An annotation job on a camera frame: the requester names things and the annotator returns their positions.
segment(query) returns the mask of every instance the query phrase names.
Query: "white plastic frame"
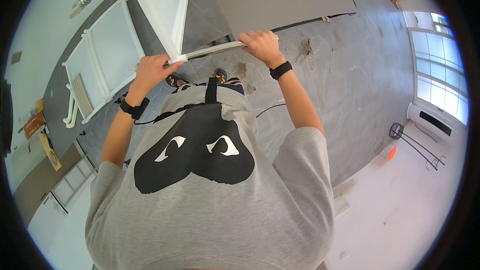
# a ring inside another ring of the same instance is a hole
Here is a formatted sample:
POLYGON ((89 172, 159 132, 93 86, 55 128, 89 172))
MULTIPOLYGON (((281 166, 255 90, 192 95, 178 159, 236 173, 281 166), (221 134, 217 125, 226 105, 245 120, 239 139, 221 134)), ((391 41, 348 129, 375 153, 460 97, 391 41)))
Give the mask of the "white plastic frame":
MULTIPOLYGON (((103 95, 103 99, 101 101, 101 103, 95 107, 93 107, 93 111, 91 113, 89 113, 88 115, 85 115, 84 112, 80 110, 80 114, 81 116, 83 117, 83 120, 82 120, 82 124, 85 124, 87 123, 88 121, 90 121, 90 119, 105 105, 107 104, 108 102, 110 102, 112 99, 113 99, 113 96, 115 96, 115 94, 120 91, 123 87, 125 87, 128 83, 130 83, 131 81, 133 81, 136 77, 136 72, 134 72, 132 75, 130 75, 128 78, 126 78, 123 82, 121 82, 117 87, 113 88, 113 89, 110 89, 110 87, 108 86, 108 83, 107 83, 107 80, 105 79, 105 75, 102 71, 102 68, 100 66, 100 62, 99 62, 99 57, 97 55, 97 52, 95 50, 95 47, 93 45, 93 41, 92 41, 92 34, 91 34, 91 30, 99 23, 101 22, 104 18, 105 18, 105 15, 108 14, 112 9, 115 9, 118 5, 121 5, 122 6, 122 9, 123 9, 123 13, 124 13, 124 16, 125 16, 125 19, 127 21, 127 24, 128 24, 128 27, 129 27, 129 32, 133 38, 133 42, 135 44, 135 47, 138 51, 138 54, 140 57, 144 57, 145 56, 145 53, 144 53, 144 50, 140 44, 140 40, 138 39, 138 36, 137 36, 137 33, 135 31, 135 27, 134 27, 134 24, 132 22, 132 18, 130 17, 130 13, 128 11, 128 6, 127 6, 127 0, 117 0, 116 3, 112 4, 106 11, 105 13, 103 13, 96 21, 95 23, 93 23, 93 25, 89 28, 89 29, 85 29, 83 32, 83 34, 81 35, 82 36, 82 39, 80 40, 80 42, 77 44, 77 46, 75 47, 75 49, 72 51, 72 53, 70 54, 69 58, 67 59, 66 62, 64 62, 62 65, 65 66, 65 69, 67 71, 67 76, 68 76, 68 80, 69 80, 69 83, 70 85, 72 85, 72 82, 74 81, 74 77, 72 77, 71 75, 71 72, 70 72, 70 68, 69 68, 69 62, 70 62, 70 59, 72 56, 74 56, 75 52, 77 51, 77 49, 82 45, 83 42, 86 42, 86 45, 87 47, 89 48, 89 53, 90 53, 90 57, 93 61, 93 69, 94 69, 94 77, 83 77, 83 82, 84 84, 88 84, 89 83, 89 80, 92 80, 94 79, 94 81, 97 83, 97 85, 99 86, 99 89, 103 95)), ((76 95, 75 95, 75 92, 72 92, 73 93, 73 97, 75 99, 76 102, 78 102, 77 98, 76 98, 76 95)))
POLYGON ((185 27, 185 16, 187 14, 188 0, 180 0, 177 6, 175 21, 171 33, 161 17, 161 13, 172 11, 159 11, 154 6, 155 0, 138 0, 141 9, 145 13, 150 25, 160 39, 166 53, 170 56, 170 64, 177 61, 187 61, 185 54, 182 54, 183 31, 185 27))

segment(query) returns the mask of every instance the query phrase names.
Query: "black metal stand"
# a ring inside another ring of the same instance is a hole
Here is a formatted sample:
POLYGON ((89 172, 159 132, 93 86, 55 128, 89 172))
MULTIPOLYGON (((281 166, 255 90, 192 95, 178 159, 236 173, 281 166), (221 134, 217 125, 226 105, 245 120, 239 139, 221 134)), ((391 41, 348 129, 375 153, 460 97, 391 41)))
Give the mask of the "black metal stand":
POLYGON ((442 155, 440 158, 438 158, 435 154, 430 152, 427 148, 425 148, 422 144, 417 142, 415 139, 413 139, 411 136, 407 135, 406 133, 403 132, 403 125, 400 123, 393 123, 392 127, 390 128, 389 136, 393 140, 398 140, 400 138, 403 139, 408 145, 410 145, 413 149, 417 151, 424 159, 426 159, 425 162, 425 168, 427 170, 430 170, 427 166, 427 163, 429 163, 436 171, 438 171, 438 163, 441 163, 443 166, 445 166, 445 163, 442 161, 442 158, 446 158, 446 156, 442 155), (423 153, 420 152, 420 150, 417 149, 411 142, 409 142, 407 139, 405 139, 403 136, 408 137, 411 141, 414 141, 417 143, 420 147, 422 147, 424 150, 426 150, 430 155, 434 157, 432 161, 430 161, 423 153))

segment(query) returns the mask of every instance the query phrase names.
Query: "window frame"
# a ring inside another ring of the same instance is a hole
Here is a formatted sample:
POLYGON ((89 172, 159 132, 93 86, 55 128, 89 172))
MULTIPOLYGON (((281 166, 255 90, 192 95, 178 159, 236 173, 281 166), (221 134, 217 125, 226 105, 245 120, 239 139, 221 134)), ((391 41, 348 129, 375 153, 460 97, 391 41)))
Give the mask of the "window frame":
MULTIPOLYGON (((453 41, 455 41, 457 43, 457 40, 451 36, 451 35, 448 35, 446 33, 442 33, 442 32, 439 32, 439 31, 436 31, 436 30, 432 30, 432 29, 425 29, 425 28, 417 28, 417 27, 407 27, 407 31, 408 31, 408 36, 410 38, 410 48, 411 48, 411 52, 412 52, 412 60, 413 60, 413 92, 414 92, 414 97, 413 97, 413 100, 414 102, 418 102, 418 103, 421 103, 423 105, 426 105, 426 106, 429 106, 432 110, 435 110, 435 111, 438 111, 439 115, 443 116, 443 117, 447 117, 448 119, 450 119, 451 121, 455 122, 455 123, 459 123, 465 127, 468 127, 469 125, 469 120, 470 120, 470 117, 467 118, 466 120, 466 124, 464 124, 463 122, 461 122, 459 119, 457 119, 455 116, 453 116, 452 114, 450 114, 449 112, 447 111, 444 111, 443 109, 439 108, 438 106, 434 105, 433 103, 430 103, 422 98, 419 98, 417 96, 418 94, 418 75, 420 75, 421 77, 425 77, 429 80, 432 80, 432 81, 436 81, 444 86, 447 86, 451 89, 453 89, 454 91, 458 92, 459 94, 461 94, 462 96, 464 96, 467 100, 468 100, 468 104, 470 105, 470 99, 469 99, 469 96, 468 94, 466 94, 465 92, 461 91, 459 88, 457 87, 454 87, 452 85, 450 85, 449 83, 447 83, 446 81, 442 81, 441 79, 438 79, 434 76, 431 76, 431 75, 427 75, 427 74, 424 74, 422 72, 417 72, 417 56, 415 54, 415 47, 413 45, 413 36, 412 36, 412 32, 422 32, 422 33, 431 33, 431 34, 436 34, 436 35, 439 35, 439 36, 442 36, 442 37, 445 37, 445 38, 449 38, 449 39, 452 39, 453 41)), ((446 67, 452 71, 455 71, 455 72, 458 72, 460 75, 462 75, 463 77, 465 77, 465 73, 462 73, 460 72, 459 70, 455 69, 455 68, 452 68, 446 64, 441 64, 441 63, 438 63, 438 62, 435 62, 435 61, 431 61, 431 60, 428 60, 429 63, 434 63, 434 64, 438 64, 438 65, 441 65, 442 67, 446 67)))

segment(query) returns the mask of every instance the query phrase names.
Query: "person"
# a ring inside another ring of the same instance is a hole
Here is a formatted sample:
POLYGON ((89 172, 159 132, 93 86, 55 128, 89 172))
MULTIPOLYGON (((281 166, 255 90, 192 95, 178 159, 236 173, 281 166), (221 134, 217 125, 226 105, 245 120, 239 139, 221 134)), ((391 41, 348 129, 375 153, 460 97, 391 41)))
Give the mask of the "person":
POLYGON ((111 124, 85 226, 99 269, 314 270, 325 259, 334 208, 322 123, 275 35, 238 39, 273 69, 295 129, 271 163, 237 78, 197 86, 171 76, 182 63, 164 68, 168 55, 142 57, 125 106, 138 110, 165 79, 178 89, 126 171, 135 113, 111 124))

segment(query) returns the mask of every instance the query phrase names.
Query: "gray t-shirt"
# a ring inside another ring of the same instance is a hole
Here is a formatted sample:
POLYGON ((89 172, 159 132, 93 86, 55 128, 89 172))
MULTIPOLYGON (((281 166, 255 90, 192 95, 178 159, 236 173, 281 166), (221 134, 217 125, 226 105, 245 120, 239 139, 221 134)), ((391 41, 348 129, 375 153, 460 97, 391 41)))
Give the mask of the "gray t-shirt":
MULTIPOLYGON (((169 95, 162 112, 205 101, 207 87, 169 95)), ((273 164, 256 145, 247 99, 217 100, 148 128, 126 172, 100 164, 87 248, 99 269, 311 269, 333 238, 324 136, 291 131, 273 164)))

